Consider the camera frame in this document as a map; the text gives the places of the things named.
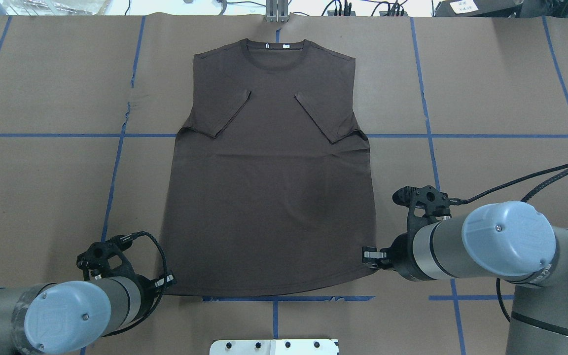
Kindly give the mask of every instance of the cable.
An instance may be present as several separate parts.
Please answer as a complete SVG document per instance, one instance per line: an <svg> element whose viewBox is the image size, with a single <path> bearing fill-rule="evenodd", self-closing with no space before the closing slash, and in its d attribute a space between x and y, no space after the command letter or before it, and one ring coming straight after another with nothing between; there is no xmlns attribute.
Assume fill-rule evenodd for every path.
<svg viewBox="0 0 568 355"><path fill-rule="evenodd" d="M510 321L510 315L507 313L507 310L505 309L505 304L503 304L503 295L501 294L501 279L497 279L496 286L497 286L498 306L501 307L501 312L503 312L505 319L507 319L507 321Z"/></svg>
<svg viewBox="0 0 568 355"><path fill-rule="evenodd" d="M227 4L256 4L256 5L259 5L261 7L266 7L266 5L260 4L259 2L254 2L254 1L228 1Z"/></svg>
<svg viewBox="0 0 568 355"><path fill-rule="evenodd" d="M162 249L162 246L159 245L159 242L155 239L154 236L152 236L152 234L150 234L149 232L135 232L133 234L129 234L130 236L135 235L135 238L139 237L139 236L147 236L150 238L150 240L153 241L153 243L155 243L155 246L157 247L157 250L159 251L160 256L162 257L162 265L164 267L164 283L162 283L162 288L159 291L159 296L157 297L155 303L153 304L153 306L151 306L151 308L148 310L148 312L146 312L146 314L141 317L140 319L138 319L135 323L127 326L126 328L122 328L119 330L115 330L111 333L108 333L106 335L102 335L102 337L110 337L111 335L117 335L117 334L121 334L126 332L127 330L131 330L133 328L135 328L136 326L138 326L140 323L142 323L143 321L146 320L146 318L149 317L149 315L153 314L153 312L155 312L155 309L157 308L157 306L159 305L159 303L162 301L162 297L164 296L164 292L166 290L167 287L167 280L168 280L168 264L166 262L166 258L165 258L165 253L164 250Z"/></svg>
<svg viewBox="0 0 568 355"><path fill-rule="evenodd" d="M336 8L336 2L339 2L341 4L341 0L332 0L329 3L327 3L327 5L325 5L324 7L324 11L321 13L321 16L323 16L325 14L325 11L330 7L330 5L332 5L332 3L335 2L334 7Z"/></svg>
<svg viewBox="0 0 568 355"><path fill-rule="evenodd" d="M510 181L510 182L506 182L506 183L503 184L503 185L499 185L499 186L497 186L497 187L495 187L495 188L491 188L491 189L489 189L489 190L487 190L487 191L483 191L483 192L480 193L479 195L476 195L476 196L474 196L474 197L471 197L471 198L469 198L469 199L467 199L467 200L462 200L462 199L460 199L460 198L450 198L450 199L449 199L449 202L451 202L451 205L455 205L455 206L470 204L471 202L474 202L474 201L476 201L476 200L482 198L483 196L489 195L489 194L491 194L491 193L493 193L493 192L495 192L495 191L499 191L500 189L504 189L504 188L507 188L507 187L512 186L512 185L514 185L514 184L518 184L519 182L523 182L523 181L525 181L525 180L532 179L533 177L536 177L536 176L540 176L540 175L545 175L545 174L553 173L554 171L560 171L560 170L566 169L566 168L568 168L568 163L567 163L567 164L564 164L564 165L561 165L561 166L557 166L557 167L555 167L555 168L550 168L550 169L546 169L546 170L543 170L543 171L539 171L538 173L533 173L533 174L530 174L530 175L525 175L525 176L520 177L520 178L518 178L518 179L516 179L516 180L512 180L512 181Z"/></svg>
<svg viewBox="0 0 568 355"><path fill-rule="evenodd" d="M553 184L554 182L557 182L558 180L564 178L567 175L568 175L568 169L565 170L565 171L562 171L561 173L558 173L557 175L550 177L547 180L544 180L543 182L541 182L541 184L539 184L534 189L532 189L532 191L528 192L527 195L525 195L525 197L523 197L521 199L521 202L529 201L530 198L534 197L534 195L539 193L542 189L548 187L549 185Z"/></svg>
<svg viewBox="0 0 568 355"><path fill-rule="evenodd" d="M391 9L391 4L388 1L370 1L370 2L377 2L376 7L374 7L374 11L372 11L372 14L370 14L370 17L374 16L374 13L376 13L376 9L381 6L382 4L387 4L387 12L389 13L390 9Z"/></svg>

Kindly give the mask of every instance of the brown t-shirt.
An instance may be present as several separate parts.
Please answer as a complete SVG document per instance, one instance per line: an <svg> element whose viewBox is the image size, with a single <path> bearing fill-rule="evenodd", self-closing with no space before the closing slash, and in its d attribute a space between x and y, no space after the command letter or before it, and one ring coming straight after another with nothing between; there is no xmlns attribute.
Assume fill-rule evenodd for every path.
<svg viewBox="0 0 568 355"><path fill-rule="evenodd" d="M194 56L162 244L169 294L266 296L367 276L376 245L354 58L244 39Z"/></svg>

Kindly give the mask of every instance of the black cable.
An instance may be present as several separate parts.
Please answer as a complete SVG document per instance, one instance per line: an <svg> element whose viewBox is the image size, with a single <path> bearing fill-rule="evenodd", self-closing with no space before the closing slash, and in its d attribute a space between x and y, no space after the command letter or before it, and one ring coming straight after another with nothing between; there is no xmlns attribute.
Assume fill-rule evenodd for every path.
<svg viewBox="0 0 568 355"><path fill-rule="evenodd" d="M227 0L218 0L218 2L220 3L220 13L218 15L223 16L225 11L227 11Z"/></svg>
<svg viewBox="0 0 568 355"><path fill-rule="evenodd" d="M496 286L497 286L498 306L501 307L501 312L503 312L505 319L507 319L507 321L510 321L510 315L507 313L507 310L505 309L505 304L503 304L503 295L501 294L501 279L497 279Z"/></svg>
<svg viewBox="0 0 568 355"><path fill-rule="evenodd" d="M160 256L162 257L162 265L164 267L164 283L162 283L162 288L159 291L159 296L157 297L155 303L153 304L153 306L151 306L151 308L149 308L148 312L146 312L146 314L144 314L143 317L141 317L140 319L138 319L135 323L127 326L126 328L122 328L119 330L115 330L111 333L108 333L107 335L102 335L102 337L110 337L111 335L117 335L117 334L121 334L126 332L127 330L131 330L133 328L135 328L136 326L138 326L141 322L145 321L146 318L148 318L151 314L153 314L153 312L155 312L155 309L157 308L157 306L159 305L159 303L162 301L162 297L164 296L164 292L166 290L167 287L167 280L168 280L168 264L166 262L166 258L165 258L165 253L164 250L162 249L162 246L159 245L159 242L155 239L154 236L152 236L152 234L150 234L149 232L135 232L133 234L135 235L135 238L139 237L139 236L147 236L150 238L150 240L153 241L153 243L155 243L155 246L157 247L157 250L159 251Z"/></svg>
<svg viewBox="0 0 568 355"><path fill-rule="evenodd" d="M254 1L228 1L227 4L256 4L261 7L266 7L266 5Z"/></svg>
<svg viewBox="0 0 568 355"><path fill-rule="evenodd" d="M547 180L544 180L543 182L541 182L541 184L539 184L534 189L532 189L532 191L528 192L527 195L525 195L525 197L523 197L521 199L521 202L529 201L530 198L534 197L534 195L539 193L542 189L548 187L549 185L553 184L554 182L557 182L558 180L564 178L567 175L568 175L568 169L550 177Z"/></svg>
<svg viewBox="0 0 568 355"><path fill-rule="evenodd" d="M530 175L525 175L525 176L523 176L523 177L519 177L519 178L516 179L516 180L512 180L512 181L510 181L510 182L506 182L506 183L503 184L503 185L499 185L499 186L497 186L497 187L495 187L495 188L491 188L491 189L489 189L489 190L487 190L487 191L483 191L483 192L480 193L479 195L476 195L476 196L474 196L474 197L471 197L471 198L469 198L469 199L467 199L467 200L462 200L462 199L460 199L460 198L450 198L450 199L449 199L449 202L451 202L451 205L455 205L455 206L470 204L471 202L474 202L474 201L476 201L476 200L482 198L483 196L489 195L489 194L491 194L491 193L493 193L493 192L495 192L495 191L499 191L500 189L504 189L504 188L507 188L507 187L512 186L512 185L514 185L514 184L518 184L519 182L523 182L523 181L525 181L525 180L532 179L533 177L535 178L536 176L540 176L540 175L545 175L545 174L553 173L554 171L560 171L560 170L566 169L566 168L568 168L568 163L567 163L567 164L564 164L564 165L561 165L561 166L556 166L555 168L550 168L550 169L546 169L546 170L543 170L543 171L539 171L538 173L533 173L533 174L530 174Z"/></svg>
<svg viewBox="0 0 568 355"><path fill-rule="evenodd" d="M376 4L376 7L374 7L374 11L372 11L372 14L370 14L370 17L374 16L374 13L376 13L376 9L377 9L379 6L381 6L382 4L387 4L387 12L390 11L390 9L391 9L391 4L390 4L388 1L379 1L379 2Z"/></svg>
<svg viewBox="0 0 568 355"><path fill-rule="evenodd" d="M324 11L321 13L322 16L325 14L325 11L330 7L330 5L332 5L333 2L335 2L334 6L336 7L336 2L341 3L341 0L332 0L329 3L327 3L327 5L325 5L324 7Z"/></svg>

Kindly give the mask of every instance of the white label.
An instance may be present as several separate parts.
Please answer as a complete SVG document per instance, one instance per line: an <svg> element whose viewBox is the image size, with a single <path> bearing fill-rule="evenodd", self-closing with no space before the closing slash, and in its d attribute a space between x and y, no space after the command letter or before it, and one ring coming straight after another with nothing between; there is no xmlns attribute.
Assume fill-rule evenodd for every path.
<svg viewBox="0 0 568 355"><path fill-rule="evenodd" d="M455 13L471 13L473 11L479 11L473 0L451 2L450 5Z"/></svg>
<svg viewBox="0 0 568 355"><path fill-rule="evenodd" d="M210 355L338 355L336 339L215 341Z"/></svg>

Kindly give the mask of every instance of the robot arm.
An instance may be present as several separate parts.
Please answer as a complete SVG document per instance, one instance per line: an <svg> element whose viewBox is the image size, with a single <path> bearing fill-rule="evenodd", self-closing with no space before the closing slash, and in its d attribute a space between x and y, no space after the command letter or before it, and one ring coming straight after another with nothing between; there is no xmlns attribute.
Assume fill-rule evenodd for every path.
<svg viewBox="0 0 568 355"><path fill-rule="evenodd" d="M438 221L450 215L448 196L431 186L411 192L409 231L380 252L364 248L363 261L411 281L491 276L516 284L507 355L568 354L568 229L516 201ZM424 216L413 214L417 205Z"/></svg>
<svg viewBox="0 0 568 355"><path fill-rule="evenodd" d="M135 274L122 251L140 235L149 234L93 243L77 259L86 281L0 288L0 354L66 353L145 319L153 300L176 281L167 272L152 281ZM109 266L113 257L118 267Z"/></svg>

